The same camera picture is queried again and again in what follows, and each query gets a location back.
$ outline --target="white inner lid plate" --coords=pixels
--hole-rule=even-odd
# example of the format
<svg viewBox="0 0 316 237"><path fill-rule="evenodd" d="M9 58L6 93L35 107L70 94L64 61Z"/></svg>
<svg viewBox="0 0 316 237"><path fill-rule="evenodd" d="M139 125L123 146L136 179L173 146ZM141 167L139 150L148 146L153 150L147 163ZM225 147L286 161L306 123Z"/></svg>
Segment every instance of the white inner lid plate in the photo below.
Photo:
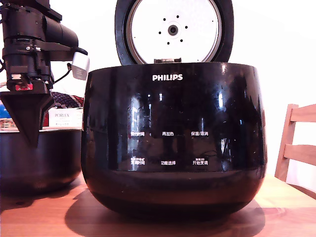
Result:
<svg viewBox="0 0 316 237"><path fill-rule="evenodd" d="M168 31L171 25L178 28L174 36ZM137 0L126 33L139 64L169 58L209 62L220 44L222 22L213 0Z"/></svg>

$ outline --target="wooden chair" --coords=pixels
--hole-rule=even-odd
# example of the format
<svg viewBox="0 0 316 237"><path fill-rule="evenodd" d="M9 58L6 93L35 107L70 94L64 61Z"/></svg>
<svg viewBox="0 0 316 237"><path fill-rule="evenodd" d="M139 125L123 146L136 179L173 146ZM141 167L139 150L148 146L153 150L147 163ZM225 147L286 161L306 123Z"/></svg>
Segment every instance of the wooden chair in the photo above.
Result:
<svg viewBox="0 0 316 237"><path fill-rule="evenodd" d="M316 122L316 104L301 108L290 104L287 107L275 173L275 177L284 182L286 182L290 159L316 165L316 146L292 144L296 122ZM314 192L296 185L292 186L316 199Z"/></svg>

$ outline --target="table surface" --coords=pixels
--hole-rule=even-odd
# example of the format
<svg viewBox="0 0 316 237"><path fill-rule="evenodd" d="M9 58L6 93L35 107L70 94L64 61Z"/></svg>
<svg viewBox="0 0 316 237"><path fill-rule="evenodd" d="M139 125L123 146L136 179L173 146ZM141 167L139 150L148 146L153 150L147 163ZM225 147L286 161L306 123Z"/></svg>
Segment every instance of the table surface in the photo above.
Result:
<svg viewBox="0 0 316 237"><path fill-rule="evenodd" d="M316 200L267 175L255 200L224 221L157 223L108 210L81 174L49 196L1 197L1 236L316 237Z"/></svg>

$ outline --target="philips logo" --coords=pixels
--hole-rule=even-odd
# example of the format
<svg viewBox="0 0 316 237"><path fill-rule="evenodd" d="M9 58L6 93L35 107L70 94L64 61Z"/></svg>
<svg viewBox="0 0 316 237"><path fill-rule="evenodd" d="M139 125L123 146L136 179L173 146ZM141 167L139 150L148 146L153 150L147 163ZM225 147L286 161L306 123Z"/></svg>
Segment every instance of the philips logo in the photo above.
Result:
<svg viewBox="0 0 316 237"><path fill-rule="evenodd" d="M183 80L182 74L171 74L171 75L153 75L153 81L162 80Z"/></svg>

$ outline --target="glossy black surface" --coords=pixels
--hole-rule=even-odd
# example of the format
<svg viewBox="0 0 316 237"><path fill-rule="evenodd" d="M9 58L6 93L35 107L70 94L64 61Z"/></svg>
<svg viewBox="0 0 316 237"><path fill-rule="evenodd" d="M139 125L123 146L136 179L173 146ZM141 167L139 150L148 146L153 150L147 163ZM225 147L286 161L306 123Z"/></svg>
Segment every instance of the glossy black surface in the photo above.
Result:
<svg viewBox="0 0 316 237"><path fill-rule="evenodd" d="M81 130L41 131L37 148L19 132L0 132L0 188L7 196L60 189L80 173Z"/></svg>
<svg viewBox="0 0 316 237"><path fill-rule="evenodd" d="M169 76L158 81L155 75ZM167 80L170 75L177 76ZM265 174L261 104L256 70L247 65L93 71L81 146L88 187L101 203L129 215L237 211L254 198Z"/></svg>

